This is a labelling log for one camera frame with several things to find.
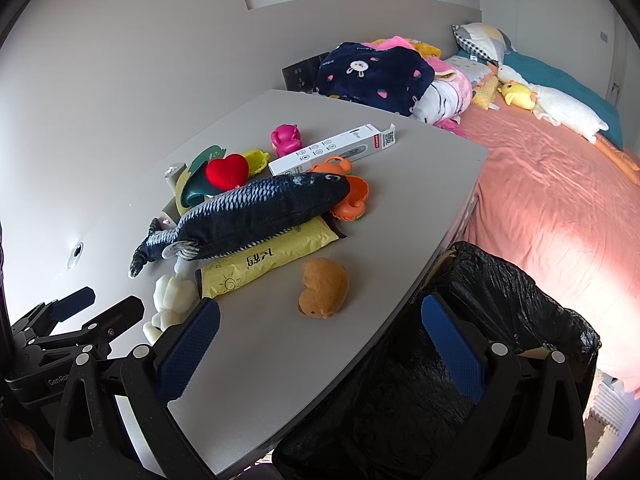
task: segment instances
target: pink blanket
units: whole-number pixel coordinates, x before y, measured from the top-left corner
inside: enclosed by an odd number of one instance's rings
[[[598,368],[637,390],[640,188],[565,126],[496,104],[462,114],[468,138],[492,149],[465,239],[587,319],[602,338]]]

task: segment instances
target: fish fin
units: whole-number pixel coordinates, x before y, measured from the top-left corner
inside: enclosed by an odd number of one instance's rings
[[[140,274],[142,267],[149,261],[148,256],[145,253],[145,245],[148,238],[155,232],[162,230],[162,224],[158,218],[154,218],[149,224],[149,231],[146,234],[146,238],[142,241],[142,243],[138,246],[136,251],[133,253],[131,258],[131,265],[129,266],[129,277],[131,279],[135,278]]]
[[[162,257],[173,258],[174,256],[180,256],[181,258],[190,261],[198,258],[199,250],[196,242],[189,240],[180,240],[173,244],[167,245],[162,250]]]

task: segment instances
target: blue gripper pad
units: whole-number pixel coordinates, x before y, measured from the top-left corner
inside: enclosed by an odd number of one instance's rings
[[[220,308],[216,301],[209,300],[191,319],[158,367],[156,397],[159,402],[167,404],[184,393],[219,328]]]
[[[94,303],[95,292],[92,288],[86,286],[54,303],[51,306],[51,314],[49,315],[49,318],[52,321],[64,321]]]
[[[484,394],[482,366],[433,296],[422,302],[422,324],[459,393],[477,404]]]

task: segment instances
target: pink toy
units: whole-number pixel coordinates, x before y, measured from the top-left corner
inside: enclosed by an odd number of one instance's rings
[[[281,124],[271,133],[271,143],[276,156],[285,156],[302,149],[300,131],[297,124]]]

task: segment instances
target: box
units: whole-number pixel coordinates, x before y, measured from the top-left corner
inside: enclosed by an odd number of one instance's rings
[[[305,173],[330,156],[358,160],[363,156],[384,150],[395,142],[396,126],[394,124],[384,132],[372,124],[365,124],[277,158],[269,163],[269,169],[273,175]]]

